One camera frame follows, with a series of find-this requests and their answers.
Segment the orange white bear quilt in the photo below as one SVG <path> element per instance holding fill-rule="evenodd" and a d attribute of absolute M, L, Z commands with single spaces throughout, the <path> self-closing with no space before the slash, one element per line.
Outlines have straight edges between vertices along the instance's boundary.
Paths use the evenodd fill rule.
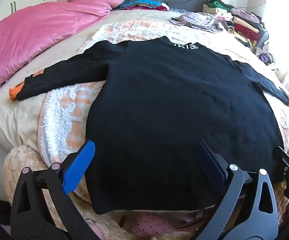
<path fill-rule="evenodd" d="M 118 43 L 126 40 L 145 41 L 162 36 L 167 36 L 171 41 L 180 44 L 199 42 L 234 60 L 249 63 L 257 72 L 278 87 L 281 86 L 275 74 L 231 34 L 226 32 L 213 34 L 163 21 L 129 20 L 105 24 L 87 39 L 77 53 L 81 54 L 102 40 Z M 77 84 L 47 93 L 39 119 L 40 153 L 47 165 L 51 165 L 54 160 L 64 160 L 68 154 L 76 152 L 83 144 L 87 115 L 103 84 L 102 81 Z M 266 98 L 275 113 L 285 149 L 289 154 L 289 107 L 270 95 Z"/>

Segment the pile of folded clothes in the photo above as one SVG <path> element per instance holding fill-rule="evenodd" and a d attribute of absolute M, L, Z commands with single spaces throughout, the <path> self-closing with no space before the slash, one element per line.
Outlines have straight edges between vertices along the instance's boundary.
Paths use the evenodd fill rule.
<path fill-rule="evenodd" d="M 203 12 L 226 21 L 233 28 L 233 35 L 246 47 L 263 48 L 269 39 L 262 18 L 254 12 L 237 9 L 221 0 L 209 0 L 202 6 Z"/>

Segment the striped folded clothes stack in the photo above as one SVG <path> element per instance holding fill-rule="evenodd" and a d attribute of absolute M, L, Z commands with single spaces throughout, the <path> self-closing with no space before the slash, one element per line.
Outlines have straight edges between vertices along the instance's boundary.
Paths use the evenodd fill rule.
<path fill-rule="evenodd" d="M 125 0 L 115 10 L 158 10 L 168 11 L 169 7 L 162 0 Z"/>

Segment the beige bed sheet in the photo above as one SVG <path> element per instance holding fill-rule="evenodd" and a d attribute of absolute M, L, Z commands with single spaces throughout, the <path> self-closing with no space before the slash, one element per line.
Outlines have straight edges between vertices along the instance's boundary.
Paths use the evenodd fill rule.
<path fill-rule="evenodd" d="M 38 122 L 45 94 L 12 102 L 9 98 L 10 88 L 21 83 L 31 74 L 75 55 L 80 47 L 105 24 L 132 20 L 168 21 L 178 15 L 179 13 L 172 11 L 113 11 L 109 17 L 36 56 L 0 88 L 0 148 L 4 152 L 22 145 L 36 151 L 39 149 Z"/>

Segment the bag with purple clothes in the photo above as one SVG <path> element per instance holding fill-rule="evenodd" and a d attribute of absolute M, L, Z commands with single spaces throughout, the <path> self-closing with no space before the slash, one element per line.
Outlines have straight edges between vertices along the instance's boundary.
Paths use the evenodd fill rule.
<path fill-rule="evenodd" d="M 258 57 L 260 61 L 262 61 L 265 65 L 270 65 L 275 63 L 275 59 L 269 52 L 260 49 L 259 47 L 253 48 L 253 53 Z"/>

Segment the pink blanket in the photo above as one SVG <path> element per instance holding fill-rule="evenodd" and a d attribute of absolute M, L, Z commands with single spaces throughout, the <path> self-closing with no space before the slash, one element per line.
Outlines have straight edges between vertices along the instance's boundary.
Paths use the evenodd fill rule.
<path fill-rule="evenodd" d="M 46 2 L 1 20 L 0 87 L 41 52 L 108 17 L 124 1 Z"/>

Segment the lilac crumpled garment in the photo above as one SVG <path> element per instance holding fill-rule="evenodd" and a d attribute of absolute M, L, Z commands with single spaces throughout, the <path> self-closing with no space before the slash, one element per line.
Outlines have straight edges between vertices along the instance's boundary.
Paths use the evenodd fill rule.
<path fill-rule="evenodd" d="M 230 32 L 232 30 L 226 21 L 204 12 L 187 12 L 179 17 L 172 17 L 169 21 L 174 25 L 187 26 L 210 33 Z"/>

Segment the black IKISS sweater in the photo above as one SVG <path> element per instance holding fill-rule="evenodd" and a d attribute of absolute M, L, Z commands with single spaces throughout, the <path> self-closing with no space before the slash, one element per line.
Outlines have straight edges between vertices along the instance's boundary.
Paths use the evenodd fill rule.
<path fill-rule="evenodd" d="M 85 179 L 93 210 L 195 211 L 214 205 L 196 144 L 203 140 L 245 171 L 282 180 L 272 150 L 282 135 L 265 94 L 288 96 L 249 64 L 199 43 L 100 41 L 31 75 L 9 91 L 15 101 L 78 83 L 104 83 L 86 138 L 96 152 Z"/>

